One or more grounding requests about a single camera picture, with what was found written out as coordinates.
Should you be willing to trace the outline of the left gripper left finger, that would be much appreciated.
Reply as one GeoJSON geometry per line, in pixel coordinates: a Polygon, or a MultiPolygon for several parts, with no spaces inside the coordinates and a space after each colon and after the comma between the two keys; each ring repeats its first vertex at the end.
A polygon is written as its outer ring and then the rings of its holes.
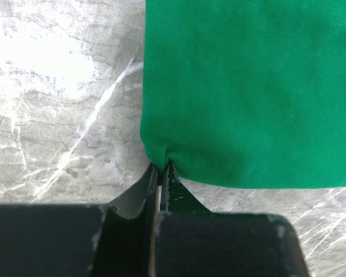
{"type": "Polygon", "coordinates": [[[107,204],[0,204],[0,276],[148,276],[158,175],[107,204]]]}

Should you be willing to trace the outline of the green t-shirt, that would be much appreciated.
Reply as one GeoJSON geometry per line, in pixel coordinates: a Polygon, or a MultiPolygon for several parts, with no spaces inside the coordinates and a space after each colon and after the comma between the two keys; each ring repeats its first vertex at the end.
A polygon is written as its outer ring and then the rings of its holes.
{"type": "Polygon", "coordinates": [[[140,136],[160,169],[346,186],[346,1],[147,1],[140,136]]]}

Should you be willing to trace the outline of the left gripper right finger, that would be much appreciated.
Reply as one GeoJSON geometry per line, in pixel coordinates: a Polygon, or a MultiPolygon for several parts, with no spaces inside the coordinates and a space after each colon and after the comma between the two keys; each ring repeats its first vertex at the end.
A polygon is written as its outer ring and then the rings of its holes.
{"type": "Polygon", "coordinates": [[[216,213],[169,163],[155,221],[156,276],[308,276],[292,224],[277,214],[216,213]]]}

